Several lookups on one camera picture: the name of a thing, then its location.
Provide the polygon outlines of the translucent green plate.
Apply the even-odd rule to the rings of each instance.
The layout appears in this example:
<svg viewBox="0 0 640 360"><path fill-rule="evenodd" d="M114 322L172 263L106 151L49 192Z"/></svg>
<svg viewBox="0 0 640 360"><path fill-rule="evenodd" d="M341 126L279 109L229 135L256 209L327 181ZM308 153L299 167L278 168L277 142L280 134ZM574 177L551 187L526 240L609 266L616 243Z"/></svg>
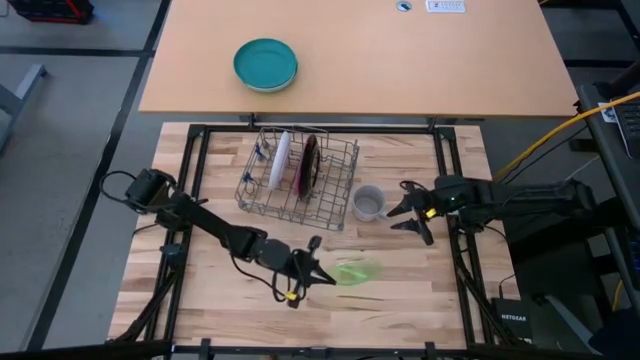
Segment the translucent green plate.
<svg viewBox="0 0 640 360"><path fill-rule="evenodd" d="M355 286L375 280L382 269L383 265L375 259L349 258L333 265L330 274L340 286Z"/></svg>

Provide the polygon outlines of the red and black crate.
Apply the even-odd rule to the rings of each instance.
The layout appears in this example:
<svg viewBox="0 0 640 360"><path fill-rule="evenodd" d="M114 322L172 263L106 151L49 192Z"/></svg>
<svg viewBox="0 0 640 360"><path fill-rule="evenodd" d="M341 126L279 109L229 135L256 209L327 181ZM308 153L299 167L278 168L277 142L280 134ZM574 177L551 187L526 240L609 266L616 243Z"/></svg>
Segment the red and black crate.
<svg viewBox="0 0 640 360"><path fill-rule="evenodd" d="M21 17L31 22L87 24L93 17L90 0L6 0Z"/></svg>

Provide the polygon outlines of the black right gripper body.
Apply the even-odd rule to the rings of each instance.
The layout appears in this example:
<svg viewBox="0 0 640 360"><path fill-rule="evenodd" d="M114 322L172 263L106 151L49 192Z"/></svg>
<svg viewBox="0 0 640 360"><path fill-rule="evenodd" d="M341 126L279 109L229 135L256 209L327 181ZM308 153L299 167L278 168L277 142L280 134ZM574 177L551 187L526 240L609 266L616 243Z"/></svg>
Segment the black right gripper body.
<svg viewBox="0 0 640 360"><path fill-rule="evenodd" d="M423 224L423 231L417 234L420 235L426 245L433 245L434 238L427 223L430 219L443 216L446 213L444 201L438 199L434 191L427 190L424 186L412 180L401 181L400 187L405 191L404 196L413 195L419 199L419 205L411 211L415 214L413 219Z"/></svg>

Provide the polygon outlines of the dark patterned round plate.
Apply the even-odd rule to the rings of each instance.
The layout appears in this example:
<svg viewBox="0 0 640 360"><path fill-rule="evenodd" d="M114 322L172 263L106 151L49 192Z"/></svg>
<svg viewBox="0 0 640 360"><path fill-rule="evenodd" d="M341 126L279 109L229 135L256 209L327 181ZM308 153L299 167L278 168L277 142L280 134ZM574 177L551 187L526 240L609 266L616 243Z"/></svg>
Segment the dark patterned round plate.
<svg viewBox="0 0 640 360"><path fill-rule="evenodd" d="M307 176L307 187L304 195L300 198L306 198L316 185L320 166L320 146L317 137L313 134L308 137L305 143L300 164L302 164Z"/></svg>

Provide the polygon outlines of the white power strip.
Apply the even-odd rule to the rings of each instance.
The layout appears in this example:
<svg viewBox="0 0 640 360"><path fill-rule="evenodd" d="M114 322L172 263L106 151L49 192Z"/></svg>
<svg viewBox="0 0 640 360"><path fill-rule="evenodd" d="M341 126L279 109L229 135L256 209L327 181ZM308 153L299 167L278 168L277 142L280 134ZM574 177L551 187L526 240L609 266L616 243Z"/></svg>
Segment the white power strip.
<svg viewBox="0 0 640 360"><path fill-rule="evenodd" d="M466 12L464 0L426 0L426 9L429 13L453 13Z"/></svg>

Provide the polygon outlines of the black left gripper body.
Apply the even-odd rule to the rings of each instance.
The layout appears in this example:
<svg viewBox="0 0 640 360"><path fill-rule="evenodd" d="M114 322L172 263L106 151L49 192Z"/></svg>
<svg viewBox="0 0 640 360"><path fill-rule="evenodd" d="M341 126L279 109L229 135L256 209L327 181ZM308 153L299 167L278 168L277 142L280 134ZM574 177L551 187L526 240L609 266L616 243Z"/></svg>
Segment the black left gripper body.
<svg viewBox="0 0 640 360"><path fill-rule="evenodd" d="M255 262L272 271L268 285L277 302L285 302L290 308L298 308L306 298L310 265L314 260L316 250L320 247L322 238L312 236L306 249L291 249L286 243L275 240L260 240L255 250ZM284 276L289 282L293 282L285 292L277 288L277 277Z"/></svg>

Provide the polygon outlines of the grey mug with white print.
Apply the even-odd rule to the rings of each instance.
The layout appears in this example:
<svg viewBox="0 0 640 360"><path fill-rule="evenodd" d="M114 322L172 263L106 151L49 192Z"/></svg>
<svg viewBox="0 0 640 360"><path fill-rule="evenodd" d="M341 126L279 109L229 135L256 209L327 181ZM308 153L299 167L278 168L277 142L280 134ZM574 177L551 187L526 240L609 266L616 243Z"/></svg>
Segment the grey mug with white print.
<svg viewBox="0 0 640 360"><path fill-rule="evenodd" d="M386 198L383 191L374 185L363 185L353 195L354 216L362 222L377 219L387 220Z"/></svg>

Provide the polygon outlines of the light wooden desk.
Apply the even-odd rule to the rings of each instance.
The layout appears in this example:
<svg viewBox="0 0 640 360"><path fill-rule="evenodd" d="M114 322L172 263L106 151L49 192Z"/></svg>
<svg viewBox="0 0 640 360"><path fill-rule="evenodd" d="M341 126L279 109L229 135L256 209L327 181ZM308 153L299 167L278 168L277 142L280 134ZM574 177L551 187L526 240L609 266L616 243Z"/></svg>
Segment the light wooden desk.
<svg viewBox="0 0 640 360"><path fill-rule="evenodd" d="M537 0L172 0L139 108L148 113L569 117L577 99ZM236 76L246 42L288 44L294 82Z"/></svg>

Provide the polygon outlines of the black Netgear network switch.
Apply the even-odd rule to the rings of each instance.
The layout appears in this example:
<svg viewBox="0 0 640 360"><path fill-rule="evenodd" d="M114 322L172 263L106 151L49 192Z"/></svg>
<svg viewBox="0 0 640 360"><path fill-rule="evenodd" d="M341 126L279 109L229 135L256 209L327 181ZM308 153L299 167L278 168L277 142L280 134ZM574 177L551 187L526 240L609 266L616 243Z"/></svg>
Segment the black Netgear network switch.
<svg viewBox="0 0 640 360"><path fill-rule="evenodd" d="M521 300L493 298L492 305L501 323L508 327L520 340L533 340L530 310Z"/></svg>

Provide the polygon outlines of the teal round plate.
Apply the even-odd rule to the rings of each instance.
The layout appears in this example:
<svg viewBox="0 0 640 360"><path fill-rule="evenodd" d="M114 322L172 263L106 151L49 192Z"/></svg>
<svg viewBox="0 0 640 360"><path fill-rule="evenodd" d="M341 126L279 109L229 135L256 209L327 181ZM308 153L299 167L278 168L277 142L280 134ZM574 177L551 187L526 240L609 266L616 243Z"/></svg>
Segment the teal round plate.
<svg viewBox="0 0 640 360"><path fill-rule="evenodd" d="M259 38L243 44L235 53L233 68L239 80L257 92L277 92L296 78L298 59L286 43Z"/></svg>

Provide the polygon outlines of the pink round plate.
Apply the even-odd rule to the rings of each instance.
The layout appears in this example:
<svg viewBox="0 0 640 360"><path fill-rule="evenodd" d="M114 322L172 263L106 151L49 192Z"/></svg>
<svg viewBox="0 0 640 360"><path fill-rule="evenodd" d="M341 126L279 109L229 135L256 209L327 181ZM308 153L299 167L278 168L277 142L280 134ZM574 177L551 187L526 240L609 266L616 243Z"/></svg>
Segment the pink round plate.
<svg viewBox="0 0 640 360"><path fill-rule="evenodd" d="M296 196L302 197L304 195L307 187L306 182L306 171L303 169L302 164L299 164L293 180L293 191Z"/></svg>

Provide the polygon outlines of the grey metal table leg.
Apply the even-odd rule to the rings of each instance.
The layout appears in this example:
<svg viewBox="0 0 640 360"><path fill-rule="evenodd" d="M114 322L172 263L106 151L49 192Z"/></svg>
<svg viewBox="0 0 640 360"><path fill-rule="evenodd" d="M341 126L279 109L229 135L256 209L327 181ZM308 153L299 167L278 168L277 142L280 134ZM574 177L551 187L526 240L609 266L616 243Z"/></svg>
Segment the grey metal table leg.
<svg viewBox="0 0 640 360"><path fill-rule="evenodd" d="M48 72L43 64L34 64L15 91L0 84L0 110L9 117L5 124L0 123L0 151L12 134L13 128L21 117L36 84L47 74Z"/></svg>

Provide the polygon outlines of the black aluminium table frame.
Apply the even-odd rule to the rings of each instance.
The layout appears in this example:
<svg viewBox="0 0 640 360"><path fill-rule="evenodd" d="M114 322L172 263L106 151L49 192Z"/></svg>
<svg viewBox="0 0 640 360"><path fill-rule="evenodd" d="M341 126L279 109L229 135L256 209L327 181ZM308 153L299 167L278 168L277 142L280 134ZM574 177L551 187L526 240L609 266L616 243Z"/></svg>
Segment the black aluminium table frame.
<svg viewBox="0 0 640 360"><path fill-rule="evenodd" d="M152 165L178 175L179 160L191 127L214 127L204 165L200 196L204 206L232 224L264 229L292 248L305 247L313 235L322 243L316 258L324 269L359 259L376 260L375 279L353 286L315 285L297 309L277 303L266 285L239 273L219 241L196 229L191 237L185 279L178 300L173 341L176 352L196 351L208 338L212 347L232 355L295 354L311 350L327 357L426 356L434 343L440 358L462 358L467 350L446 220L431 224L435 245L427 247L414 233L389 229L394 222L357 220L347 206L343 231L297 225L247 213L233 198L241 171L258 132L223 123L165 123ZM426 126L338 125L329 130L338 140L360 146L355 187L374 184L393 207L402 195L398 183L413 179L433 185L438 174L433 136ZM125 332L152 296L166 231L159 227L133 237L108 333Z"/></svg>

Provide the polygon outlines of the white round plate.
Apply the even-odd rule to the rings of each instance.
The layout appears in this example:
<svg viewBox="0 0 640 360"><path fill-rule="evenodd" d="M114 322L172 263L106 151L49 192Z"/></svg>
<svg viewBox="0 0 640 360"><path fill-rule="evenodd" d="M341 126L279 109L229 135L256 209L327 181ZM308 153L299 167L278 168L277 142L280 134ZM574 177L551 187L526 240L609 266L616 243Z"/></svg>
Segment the white round plate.
<svg viewBox="0 0 640 360"><path fill-rule="evenodd" d="M289 150L291 146L291 134L284 131L278 143L278 148L271 167L271 173L268 182L268 189L276 189L282 179L284 169L287 164Z"/></svg>

